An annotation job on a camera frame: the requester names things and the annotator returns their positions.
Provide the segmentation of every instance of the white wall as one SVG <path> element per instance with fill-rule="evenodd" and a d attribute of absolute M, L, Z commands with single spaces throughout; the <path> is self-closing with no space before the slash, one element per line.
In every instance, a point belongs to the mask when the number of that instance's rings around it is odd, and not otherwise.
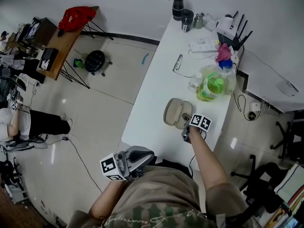
<path fill-rule="evenodd" d="M 253 34 L 246 49 L 273 66 L 290 80 L 301 93 L 285 97 L 274 85 L 280 81 L 271 69 L 245 53 L 242 70 L 250 75 L 248 90 L 282 111 L 304 109 L 304 63 L 301 54 L 304 39 L 304 0 L 185 0 L 195 13 L 217 16 L 239 10 L 249 20 L 245 30 Z M 168 0 L 0 0 L 0 30 L 15 30 L 19 23 L 33 16 L 60 21 L 65 9 L 98 5 L 109 32 L 160 40 L 171 17 Z"/>

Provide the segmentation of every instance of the backpack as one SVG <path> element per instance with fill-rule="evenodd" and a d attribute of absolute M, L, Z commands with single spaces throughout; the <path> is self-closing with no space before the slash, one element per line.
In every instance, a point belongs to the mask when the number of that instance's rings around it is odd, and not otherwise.
<path fill-rule="evenodd" d="M 58 36 L 64 32 L 82 28 L 87 22 L 91 21 L 96 15 L 96 11 L 89 7 L 74 7 L 67 9 L 63 19 L 59 22 Z"/>

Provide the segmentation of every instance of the black stool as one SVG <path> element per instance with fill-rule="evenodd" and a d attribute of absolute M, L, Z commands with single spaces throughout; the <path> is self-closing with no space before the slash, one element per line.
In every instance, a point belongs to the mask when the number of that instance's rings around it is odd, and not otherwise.
<path fill-rule="evenodd" d="M 95 72 L 104 67 L 105 61 L 105 54 L 102 51 L 92 51 L 85 59 L 85 69 L 92 75 L 95 75 Z"/>

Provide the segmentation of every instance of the tiled floor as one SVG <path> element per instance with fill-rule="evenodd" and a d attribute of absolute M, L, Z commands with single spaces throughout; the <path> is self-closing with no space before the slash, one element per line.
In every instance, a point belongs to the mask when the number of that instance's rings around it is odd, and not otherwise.
<path fill-rule="evenodd" d="M 111 152 L 128 147 L 121 142 L 121 136 L 157 47 L 123 39 L 110 41 L 82 36 L 74 48 L 81 53 L 103 50 L 113 62 L 105 72 L 106 77 L 100 74 L 93 76 L 77 69 L 91 89 L 71 83 L 62 76 L 56 82 L 46 79 L 43 85 L 36 87 L 37 93 L 31 107 L 52 114 L 66 113 L 68 118 L 73 119 L 74 125 L 68 137 L 90 175 L 103 190 L 108 181 L 101 174 L 99 160 Z M 68 61 L 72 63 L 75 57 L 80 58 L 80 55 L 71 50 Z M 29 85 L 23 94 L 26 105 L 30 104 L 32 87 Z M 246 98 L 248 107 L 253 99 L 247 95 Z M 286 126 L 286 121 L 291 118 L 291 114 L 275 117 L 263 111 L 256 121 L 248 122 L 238 111 L 232 97 L 214 153 L 228 174 L 231 171 L 248 172 L 250 154 L 257 156 L 258 164 L 278 162 L 278 151 L 269 149 L 282 137 L 275 122 Z M 47 142 L 52 143 L 61 137 L 50 136 Z M 10 156 L 16 156 L 20 163 L 20 172 L 31 201 L 49 220 L 54 220 L 53 217 L 58 215 L 67 222 L 73 210 L 88 211 L 100 194 L 70 142 L 60 141 L 50 144 L 47 149 L 14 152 Z M 205 195 L 199 174 L 198 171 L 194 172 L 194 180 L 200 186 L 200 201 L 204 210 Z M 230 179 L 238 185 L 242 183 L 238 178 Z"/>

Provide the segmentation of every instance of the pink cloth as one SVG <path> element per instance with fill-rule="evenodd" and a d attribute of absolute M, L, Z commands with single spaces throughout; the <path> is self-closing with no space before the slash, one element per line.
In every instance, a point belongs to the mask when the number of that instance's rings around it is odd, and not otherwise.
<path fill-rule="evenodd" d="M 223 45 L 221 43 L 218 44 L 218 57 L 215 59 L 216 62 L 220 62 L 223 60 L 229 60 L 231 58 L 231 52 L 226 43 Z"/>

